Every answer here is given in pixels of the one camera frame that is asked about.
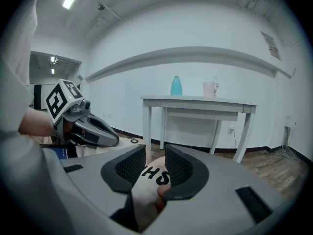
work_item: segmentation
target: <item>table leg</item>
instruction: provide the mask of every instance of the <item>table leg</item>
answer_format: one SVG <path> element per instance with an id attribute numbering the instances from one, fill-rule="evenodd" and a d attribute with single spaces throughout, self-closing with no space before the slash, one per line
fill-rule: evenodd
<path id="1" fill-rule="evenodd" d="M 217 120 L 216 121 L 216 127 L 215 127 L 215 132 L 213 136 L 213 141 L 211 144 L 211 149 L 210 149 L 210 154 L 214 154 L 216 145 L 217 145 L 217 140 L 219 139 L 219 135 L 221 132 L 221 126 L 222 126 L 222 120 Z"/>
<path id="2" fill-rule="evenodd" d="M 234 161 L 240 163 L 241 159 L 243 158 L 245 152 L 246 152 L 246 148 L 248 146 L 248 142 L 250 139 L 250 135 L 252 132 L 252 127 L 253 127 L 253 122 L 254 122 L 254 118 L 255 118 L 255 106 L 251 107 L 251 113 L 246 113 L 246 119 L 245 119 L 245 126 L 244 126 L 244 130 L 243 130 L 243 134 L 241 136 L 236 154 L 233 158 Z"/>
<path id="3" fill-rule="evenodd" d="M 164 149 L 164 139 L 165 139 L 165 121 L 166 121 L 166 108 L 162 107 L 161 112 L 161 138 L 160 138 L 160 149 Z"/>
<path id="4" fill-rule="evenodd" d="M 151 107 L 148 102 L 142 101 L 142 139 L 151 149 Z"/>

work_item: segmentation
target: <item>wall shelf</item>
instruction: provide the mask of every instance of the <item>wall shelf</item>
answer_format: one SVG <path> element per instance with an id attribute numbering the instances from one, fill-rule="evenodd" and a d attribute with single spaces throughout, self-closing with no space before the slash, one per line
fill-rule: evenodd
<path id="1" fill-rule="evenodd" d="M 284 69 L 243 52 L 218 47 L 191 46 L 160 49 L 133 56 L 89 74 L 86 77 L 86 81 L 92 82 L 116 73 L 142 67 L 187 62 L 237 66 L 272 77 L 274 77 L 277 72 L 280 72 L 288 78 L 291 78 L 291 74 Z"/>

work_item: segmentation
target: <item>ceiling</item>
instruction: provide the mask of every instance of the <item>ceiling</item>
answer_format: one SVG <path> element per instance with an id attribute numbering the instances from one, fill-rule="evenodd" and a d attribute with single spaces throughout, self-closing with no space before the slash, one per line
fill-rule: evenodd
<path id="1" fill-rule="evenodd" d="M 38 32 L 75 39 L 90 45 L 116 23 L 133 13 L 159 3 L 176 0 L 76 0 L 70 10 L 62 7 L 64 0 L 38 0 Z M 279 0 L 206 0 L 222 2 L 249 10 L 267 20 Z M 105 9 L 99 11 L 102 4 Z"/>
<path id="2" fill-rule="evenodd" d="M 58 64 L 51 63 L 51 57 L 48 55 L 41 55 L 31 53 L 29 70 L 31 73 L 40 72 L 51 74 L 51 69 L 54 69 L 55 74 L 69 75 L 77 67 L 77 63 L 59 58 Z"/>

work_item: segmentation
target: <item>black slot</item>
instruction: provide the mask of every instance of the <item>black slot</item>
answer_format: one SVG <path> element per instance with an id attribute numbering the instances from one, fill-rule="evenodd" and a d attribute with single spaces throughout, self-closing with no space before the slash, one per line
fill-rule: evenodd
<path id="1" fill-rule="evenodd" d="M 236 192 L 257 224 L 271 215 L 272 211 L 251 187 L 242 187 Z"/>
<path id="2" fill-rule="evenodd" d="M 72 171 L 76 171 L 76 170 L 79 170 L 79 169 L 82 169 L 83 166 L 81 164 L 74 164 L 74 165 L 71 165 L 71 166 L 67 166 L 67 167 L 63 167 L 64 171 L 66 173 L 69 173 L 69 172 L 72 172 Z"/>
<path id="3" fill-rule="evenodd" d="M 41 85 L 34 86 L 34 109 L 41 110 Z"/>
<path id="4" fill-rule="evenodd" d="M 102 122 L 100 122 L 99 120 L 95 119 L 95 118 L 88 118 L 87 119 L 88 123 L 99 128 L 102 131 L 105 132 L 109 132 L 111 133 L 111 131 L 108 129 L 108 127 L 106 127 Z"/>
<path id="5" fill-rule="evenodd" d="M 83 129 L 80 128 L 80 127 L 78 127 L 78 126 L 76 126 L 75 124 L 73 124 L 72 131 L 73 131 L 74 133 L 79 134 L 79 135 L 83 135 Z"/>
<path id="6" fill-rule="evenodd" d="M 131 192 L 126 199 L 124 208 L 118 209 L 115 213 L 111 215 L 110 218 L 128 229 L 138 232 L 138 223 L 136 221 L 134 213 L 134 205 Z"/>

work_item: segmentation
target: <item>power outlet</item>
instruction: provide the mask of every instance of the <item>power outlet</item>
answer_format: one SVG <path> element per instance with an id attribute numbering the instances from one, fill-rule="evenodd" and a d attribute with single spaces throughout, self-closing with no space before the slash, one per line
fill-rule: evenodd
<path id="1" fill-rule="evenodd" d="M 294 129 L 296 124 L 297 122 L 293 116 L 285 115 L 285 126 Z"/>

